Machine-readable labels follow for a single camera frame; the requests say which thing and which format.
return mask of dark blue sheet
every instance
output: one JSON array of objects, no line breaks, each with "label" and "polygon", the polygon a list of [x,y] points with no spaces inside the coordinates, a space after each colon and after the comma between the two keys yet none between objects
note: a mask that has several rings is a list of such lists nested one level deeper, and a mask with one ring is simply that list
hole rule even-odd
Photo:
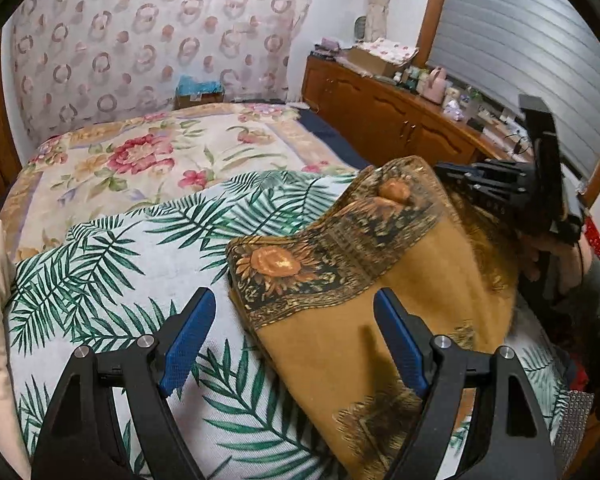
[{"label": "dark blue sheet", "polygon": [[343,162],[362,170],[370,165],[358,152],[341,136],[337,130],[329,126],[323,118],[318,117],[311,110],[298,110],[299,123],[314,134],[318,139],[328,145]]}]

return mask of window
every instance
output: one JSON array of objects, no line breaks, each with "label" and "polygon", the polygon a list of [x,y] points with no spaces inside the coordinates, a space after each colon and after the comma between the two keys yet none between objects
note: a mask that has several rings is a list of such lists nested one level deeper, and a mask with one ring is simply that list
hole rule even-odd
[{"label": "window", "polygon": [[519,112],[552,110],[564,156],[584,176],[600,157],[600,43],[567,0],[445,0],[429,65]]}]

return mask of bed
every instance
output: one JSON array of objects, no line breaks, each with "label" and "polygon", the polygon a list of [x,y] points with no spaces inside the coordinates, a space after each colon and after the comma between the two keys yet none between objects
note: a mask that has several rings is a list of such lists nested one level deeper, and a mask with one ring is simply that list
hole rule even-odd
[{"label": "bed", "polygon": [[57,247],[80,222],[166,202],[236,174],[335,174],[365,165],[311,111],[267,103],[201,105],[47,140],[20,172],[0,219],[17,262]]},{"label": "bed", "polygon": [[[309,225],[365,166],[312,112],[262,103],[96,125],[43,144],[0,214],[8,252],[20,261],[6,319],[28,451],[73,348],[122,348],[208,286],[216,321],[187,383],[169,399],[202,472],[344,478],[242,328],[224,247],[236,236],[288,235]],[[554,438],[566,402],[564,367],[530,311],[515,319],[506,343],[525,356]],[[124,393],[115,400],[131,467],[147,476]],[[458,465],[467,428],[466,420],[454,432],[440,478]]]}]

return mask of metal bolt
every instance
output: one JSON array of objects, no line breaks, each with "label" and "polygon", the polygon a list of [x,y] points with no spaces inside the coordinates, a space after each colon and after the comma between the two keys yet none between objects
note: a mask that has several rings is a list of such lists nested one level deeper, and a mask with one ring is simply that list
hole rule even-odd
[{"label": "metal bolt", "polygon": [[78,348],[76,348],[74,350],[74,355],[78,359],[82,359],[83,357],[87,357],[88,354],[89,354],[89,347],[87,345],[78,346]]},{"label": "metal bolt", "polygon": [[442,349],[449,348],[451,346],[451,339],[449,339],[446,335],[437,335],[433,342],[438,348]]},{"label": "metal bolt", "polygon": [[501,346],[498,351],[500,352],[500,355],[505,359],[513,359],[516,356],[516,353],[510,346]]},{"label": "metal bolt", "polygon": [[152,335],[141,335],[136,340],[136,343],[138,344],[138,346],[140,348],[149,348],[149,346],[154,344],[154,341],[155,341],[155,337]]}]

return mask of blue gripper pad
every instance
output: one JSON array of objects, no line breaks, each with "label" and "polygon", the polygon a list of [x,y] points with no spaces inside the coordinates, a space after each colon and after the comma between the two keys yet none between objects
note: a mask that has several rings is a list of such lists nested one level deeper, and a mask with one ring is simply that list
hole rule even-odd
[{"label": "blue gripper pad", "polygon": [[164,356],[164,377],[159,385],[164,398],[184,385],[215,317],[216,298],[207,290]]},{"label": "blue gripper pad", "polygon": [[422,399],[429,389],[424,377],[422,354],[395,308],[402,308],[402,305],[398,303],[394,306],[382,290],[376,292],[374,317],[382,337],[394,358],[402,382]]}]

